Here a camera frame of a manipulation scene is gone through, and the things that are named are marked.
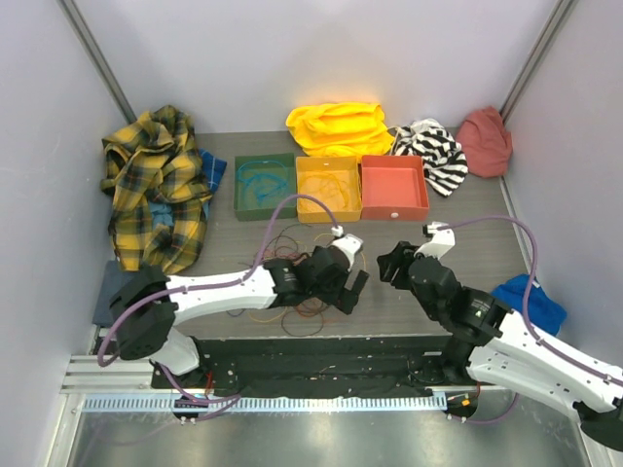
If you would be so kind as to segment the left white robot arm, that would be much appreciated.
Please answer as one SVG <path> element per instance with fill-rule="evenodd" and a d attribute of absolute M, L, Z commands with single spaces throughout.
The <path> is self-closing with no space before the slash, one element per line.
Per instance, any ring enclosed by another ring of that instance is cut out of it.
<path fill-rule="evenodd" d="M 106 338 L 116 342 L 119 358 L 149 359 L 185 387 L 198 387 L 207 365 L 198 342 L 181 334 L 178 325 L 238 309 L 296 307 L 311 299 L 350 314 L 369 277 L 364 270 L 349 276 L 361 250 L 361 239 L 348 234 L 298 260 L 276 258 L 227 274 L 167 276 L 159 267 L 147 267 L 111 298 L 114 322 Z"/>

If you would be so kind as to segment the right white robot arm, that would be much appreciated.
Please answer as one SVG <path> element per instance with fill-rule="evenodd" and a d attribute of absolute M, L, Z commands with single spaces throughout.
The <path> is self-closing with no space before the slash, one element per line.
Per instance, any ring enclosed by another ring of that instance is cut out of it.
<path fill-rule="evenodd" d="M 622 370 L 530 329 L 491 294 L 462 285 L 440 257 L 447 247 L 400 241 L 377 259 L 380 279 L 411 292 L 450 333 L 439 361 L 444 380 L 503 386 L 567 415 L 593 441 L 622 449 Z"/>

